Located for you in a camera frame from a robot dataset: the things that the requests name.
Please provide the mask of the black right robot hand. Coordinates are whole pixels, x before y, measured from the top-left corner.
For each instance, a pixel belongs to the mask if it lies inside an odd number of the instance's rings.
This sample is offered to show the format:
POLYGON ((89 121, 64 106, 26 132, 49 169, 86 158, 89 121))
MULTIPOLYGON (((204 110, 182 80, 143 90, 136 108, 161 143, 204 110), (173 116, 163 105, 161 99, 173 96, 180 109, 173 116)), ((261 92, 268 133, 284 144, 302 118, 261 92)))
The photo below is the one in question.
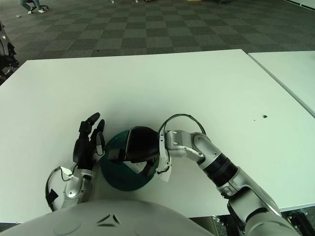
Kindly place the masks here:
POLYGON ((126 164, 136 174, 151 176, 159 162, 157 132, 144 126, 133 127, 127 132, 124 146, 109 150, 107 159, 126 164))

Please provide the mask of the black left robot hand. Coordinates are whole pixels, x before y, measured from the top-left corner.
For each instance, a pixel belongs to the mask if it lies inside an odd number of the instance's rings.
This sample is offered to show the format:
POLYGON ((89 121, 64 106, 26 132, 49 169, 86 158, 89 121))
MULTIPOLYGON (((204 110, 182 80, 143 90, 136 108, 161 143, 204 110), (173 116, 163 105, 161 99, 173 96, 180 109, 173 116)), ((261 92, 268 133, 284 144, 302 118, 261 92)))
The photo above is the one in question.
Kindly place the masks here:
POLYGON ((99 119, 100 113, 95 113, 82 121, 79 127, 79 137, 75 142, 73 151, 73 161, 78 169, 92 170, 94 165, 93 156, 97 154, 102 157, 105 149, 105 138, 103 131, 105 120, 101 119, 97 127, 92 131, 92 127, 99 119))

